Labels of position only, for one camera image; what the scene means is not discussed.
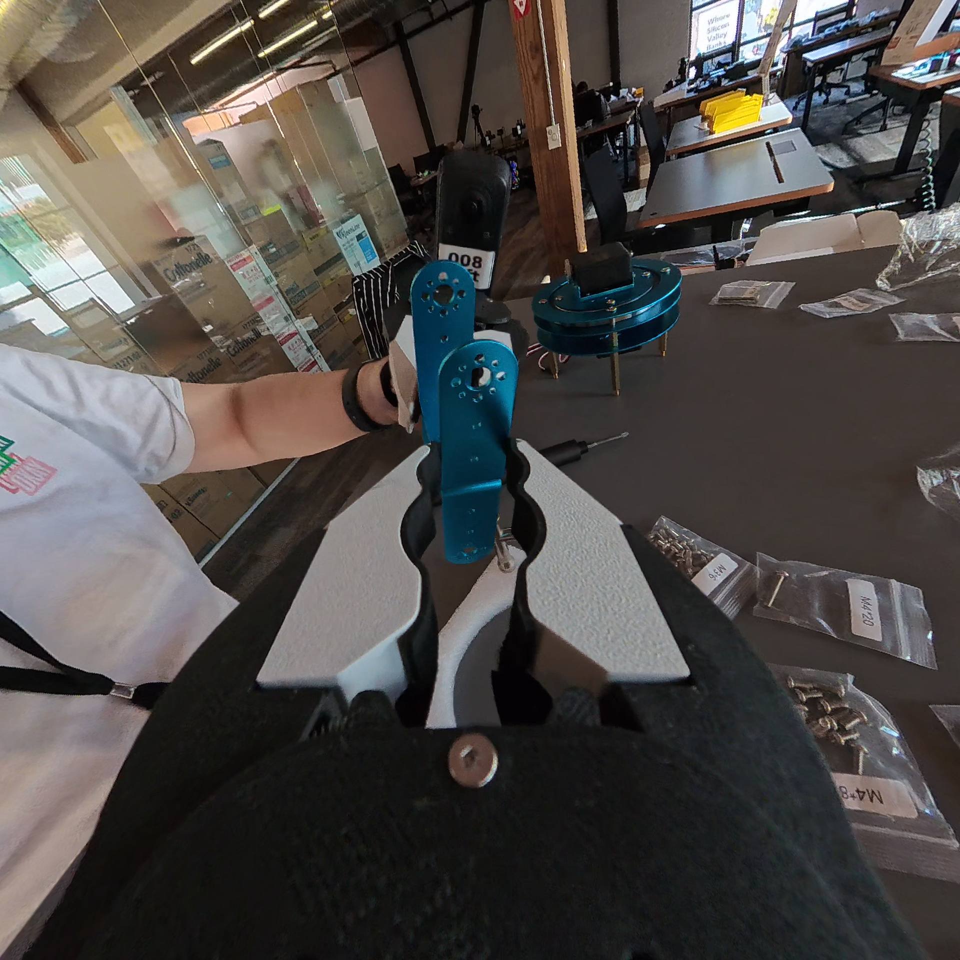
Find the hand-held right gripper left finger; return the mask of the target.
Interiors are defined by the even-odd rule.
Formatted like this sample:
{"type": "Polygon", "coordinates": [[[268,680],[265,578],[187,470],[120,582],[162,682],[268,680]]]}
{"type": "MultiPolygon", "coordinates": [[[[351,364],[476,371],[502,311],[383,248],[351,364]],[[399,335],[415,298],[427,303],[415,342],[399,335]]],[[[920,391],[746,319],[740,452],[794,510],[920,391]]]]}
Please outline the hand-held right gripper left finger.
{"type": "Polygon", "coordinates": [[[436,611],[422,557],[436,536],[438,448],[420,446],[334,518],[258,671],[265,688],[428,701],[436,611]]]}

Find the blue metal bracket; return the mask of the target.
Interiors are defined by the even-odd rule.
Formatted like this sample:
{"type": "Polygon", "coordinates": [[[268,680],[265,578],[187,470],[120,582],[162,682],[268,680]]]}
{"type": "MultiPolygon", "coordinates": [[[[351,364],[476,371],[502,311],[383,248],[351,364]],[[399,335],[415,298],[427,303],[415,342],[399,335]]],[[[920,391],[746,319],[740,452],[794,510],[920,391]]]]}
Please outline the blue metal bracket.
{"type": "Polygon", "coordinates": [[[440,457],[446,560],[470,563],[494,550],[518,358],[473,335],[475,287],[459,263],[427,263],[411,308],[422,432],[440,457]]]}

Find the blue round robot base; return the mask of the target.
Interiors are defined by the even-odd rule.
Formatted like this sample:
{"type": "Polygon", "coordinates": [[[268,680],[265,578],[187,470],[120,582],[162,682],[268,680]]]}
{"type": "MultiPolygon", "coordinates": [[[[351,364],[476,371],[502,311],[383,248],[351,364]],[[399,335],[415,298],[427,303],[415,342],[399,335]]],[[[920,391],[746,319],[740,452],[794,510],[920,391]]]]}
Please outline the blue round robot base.
{"type": "Polygon", "coordinates": [[[634,257],[621,242],[574,253],[568,274],[531,300],[537,342],[555,354],[608,356],[618,395],[621,353],[650,342],[666,353],[680,285],[677,266],[634,257]]]}

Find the person's left forearm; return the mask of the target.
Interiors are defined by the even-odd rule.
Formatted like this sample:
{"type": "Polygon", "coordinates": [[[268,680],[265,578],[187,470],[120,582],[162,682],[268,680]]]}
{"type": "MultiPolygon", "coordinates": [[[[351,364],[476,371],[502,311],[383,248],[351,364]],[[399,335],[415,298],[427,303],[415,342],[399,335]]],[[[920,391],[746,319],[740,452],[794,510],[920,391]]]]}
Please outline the person's left forearm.
{"type": "Polygon", "coordinates": [[[303,457],[359,438],[342,404],[343,379],[343,371],[321,371],[228,385],[183,383],[194,433],[186,473],[303,457]]]}

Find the wood edged office desk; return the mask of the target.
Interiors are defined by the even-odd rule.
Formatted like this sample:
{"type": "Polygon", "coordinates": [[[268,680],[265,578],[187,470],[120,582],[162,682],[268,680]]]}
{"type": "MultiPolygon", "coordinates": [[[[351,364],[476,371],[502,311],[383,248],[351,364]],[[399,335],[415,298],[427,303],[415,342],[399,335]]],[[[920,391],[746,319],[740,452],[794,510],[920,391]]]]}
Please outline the wood edged office desk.
{"type": "Polygon", "coordinates": [[[868,77],[891,102],[910,109],[908,123],[892,168],[887,173],[878,173],[875,178],[907,175],[911,171],[910,160],[928,120],[929,106],[942,99],[945,88],[958,85],[958,64],[953,64],[953,69],[924,74],[908,72],[905,67],[871,65],[868,77]]]}

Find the black screwdriver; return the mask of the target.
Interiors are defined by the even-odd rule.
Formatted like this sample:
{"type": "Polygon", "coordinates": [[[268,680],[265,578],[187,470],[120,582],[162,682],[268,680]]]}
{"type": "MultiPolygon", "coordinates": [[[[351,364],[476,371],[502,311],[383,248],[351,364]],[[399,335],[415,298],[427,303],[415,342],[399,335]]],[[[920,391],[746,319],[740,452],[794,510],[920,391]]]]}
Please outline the black screwdriver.
{"type": "Polygon", "coordinates": [[[629,436],[629,432],[624,430],[621,433],[598,438],[598,440],[563,440],[560,443],[545,446],[537,449],[537,452],[552,465],[555,467],[566,467],[573,462],[579,462],[587,452],[592,449],[608,444],[616,440],[624,440],[629,436]]]}

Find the black office chair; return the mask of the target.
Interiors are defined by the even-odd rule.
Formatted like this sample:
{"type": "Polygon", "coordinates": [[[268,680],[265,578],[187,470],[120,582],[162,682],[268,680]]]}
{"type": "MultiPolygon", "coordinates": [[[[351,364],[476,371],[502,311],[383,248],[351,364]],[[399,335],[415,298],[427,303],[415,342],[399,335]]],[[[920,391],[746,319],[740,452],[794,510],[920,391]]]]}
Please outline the black office chair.
{"type": "Polygon", "coordinates": [[[600,244],[621,242],[634,255],[647,253],[653,247],[651,234],[639,226],[639,207],[629,210],[627,197],[618,179],[616,162],[606,147],[590,152],[582,165],[586,184],[598,221],[600,244]]]}

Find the zip bag with long bolt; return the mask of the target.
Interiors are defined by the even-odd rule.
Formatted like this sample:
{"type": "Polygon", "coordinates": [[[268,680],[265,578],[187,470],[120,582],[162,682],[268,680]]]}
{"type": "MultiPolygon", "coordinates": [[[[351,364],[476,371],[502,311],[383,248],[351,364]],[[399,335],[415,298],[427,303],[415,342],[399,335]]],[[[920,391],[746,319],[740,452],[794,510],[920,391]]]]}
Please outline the zip bag with long bolt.
{"type": "Polygon", "coordinates": [[[754,616],[937,669],[920,587],[881,576],[756,554],[754,616]]]}

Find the ceiling light tube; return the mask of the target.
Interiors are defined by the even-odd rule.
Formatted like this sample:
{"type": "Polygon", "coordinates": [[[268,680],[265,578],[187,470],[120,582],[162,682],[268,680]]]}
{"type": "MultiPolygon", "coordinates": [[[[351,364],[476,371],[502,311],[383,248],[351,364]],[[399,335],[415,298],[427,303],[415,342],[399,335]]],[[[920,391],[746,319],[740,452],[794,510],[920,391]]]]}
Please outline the ceiling light tube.
{"type": "Polygon", "coordinates": [[[276,51],[284,49],[285,46],[292,45],[293,41],[300,41],[301,37],[314,33],[322,22],[316,17],[306,19],[300,22],[295,29],[287,30],[285,33],[277,35],[268,45],[261,46],[256,53],[256,57],[269,57],[276,51]]]}
{"type": "Polygon", "coordinates": [[[236,22],[231,29],[221,32],[218,37],[212,38],[208,43],[200,46],[199,49],[189,54],[189,64],[197,65],[199,62],[205,61],[208,56],[221,49],[224,45],[231,43],[234,38],[242,37],[247,30],[253,27],[253,19],[245,17],[236,22]]]}

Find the flat clear zip bag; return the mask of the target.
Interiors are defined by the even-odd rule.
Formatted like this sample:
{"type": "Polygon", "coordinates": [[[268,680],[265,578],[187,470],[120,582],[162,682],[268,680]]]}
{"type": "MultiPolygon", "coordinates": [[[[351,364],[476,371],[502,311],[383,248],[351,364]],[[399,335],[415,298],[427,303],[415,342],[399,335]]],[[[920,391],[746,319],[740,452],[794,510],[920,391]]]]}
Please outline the flat clear zip bag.
{"type": "Polygon", "coordinates": [[[799,305],[799,309],[817,318],[862,316],[902,301],[903,297],[884,290],[858,287],[822,301],[802,303],[799,305]]]}
{"type": "Polygon", "coordinates": [[[794,281],[730,281],[719,287],[711,305],[778,308],[794,281]]]}
{"type": "Polygon", "coordinates": [[[889,314],[897,342],[955,342],[958,343],[960,316],[955,313],[894,313],[889,314]]]}

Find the row of yellow bins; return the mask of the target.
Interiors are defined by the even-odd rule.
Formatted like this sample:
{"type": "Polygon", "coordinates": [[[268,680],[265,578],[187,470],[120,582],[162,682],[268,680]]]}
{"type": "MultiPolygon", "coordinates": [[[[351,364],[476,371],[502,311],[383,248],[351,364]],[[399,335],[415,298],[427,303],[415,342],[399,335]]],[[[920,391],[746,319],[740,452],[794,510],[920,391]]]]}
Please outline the row of yellow bins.
{"type": "Polygon", "coordinates": [[[762,93],[730,90],[700,102],[701,123],[709,135],[756,123],[764,106],[762,93]]]}

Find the person's white shirt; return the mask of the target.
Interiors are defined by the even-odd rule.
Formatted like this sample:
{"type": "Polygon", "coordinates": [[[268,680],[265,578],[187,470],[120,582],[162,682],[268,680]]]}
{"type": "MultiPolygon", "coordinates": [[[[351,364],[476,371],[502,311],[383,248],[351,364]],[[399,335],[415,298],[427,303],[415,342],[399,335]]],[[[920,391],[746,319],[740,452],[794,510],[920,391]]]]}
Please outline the person's white shirt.
{"type": "MultiPolygon", "coordinates": [[[[237,605],[143,488],[192,456],[178,380],[1,345],[1,611],[67,666],[171,680],[237,605]]],[[[1,948],[82,854],[146,719],[1,692],[1,948]]]]}

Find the zip bag of short bolts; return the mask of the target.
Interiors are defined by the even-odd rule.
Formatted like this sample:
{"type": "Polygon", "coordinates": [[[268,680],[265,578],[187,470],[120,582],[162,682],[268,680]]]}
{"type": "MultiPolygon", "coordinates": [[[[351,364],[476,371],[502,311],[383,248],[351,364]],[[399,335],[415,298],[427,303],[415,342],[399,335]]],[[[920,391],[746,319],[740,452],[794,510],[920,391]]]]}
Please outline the zip bag of short bolts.
{"type": "Polygon", "coordinates": [[[817,740],[865,855],[883,870],[958,883],[958,839],[889,711],[852,674],[770,671],[817,740]]]}

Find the window sign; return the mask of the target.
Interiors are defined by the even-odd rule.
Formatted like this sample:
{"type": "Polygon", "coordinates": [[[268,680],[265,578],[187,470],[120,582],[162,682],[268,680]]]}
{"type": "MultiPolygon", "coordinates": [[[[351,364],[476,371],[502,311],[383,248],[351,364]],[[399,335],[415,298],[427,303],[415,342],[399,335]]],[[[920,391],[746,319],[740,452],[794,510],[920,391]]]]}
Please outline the window sign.
{"type": "Polygon", "coordinates": [[[690,6],[690,57],[733,45],[740,9],[741,1],[695,1],[690,6]]]}

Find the white cardboard box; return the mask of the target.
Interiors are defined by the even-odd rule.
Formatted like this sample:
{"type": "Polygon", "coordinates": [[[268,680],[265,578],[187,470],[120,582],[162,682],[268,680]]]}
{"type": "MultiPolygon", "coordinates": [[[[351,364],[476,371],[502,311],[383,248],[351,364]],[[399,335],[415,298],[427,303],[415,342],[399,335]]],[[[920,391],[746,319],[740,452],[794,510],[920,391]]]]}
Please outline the white cardboard box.
{"type": "Polygon", "coordinates": [[[900,232],[900,220],[892,210],[780,221],[762,228],[746,265],[891,247],[899,244],[900,232]]]}

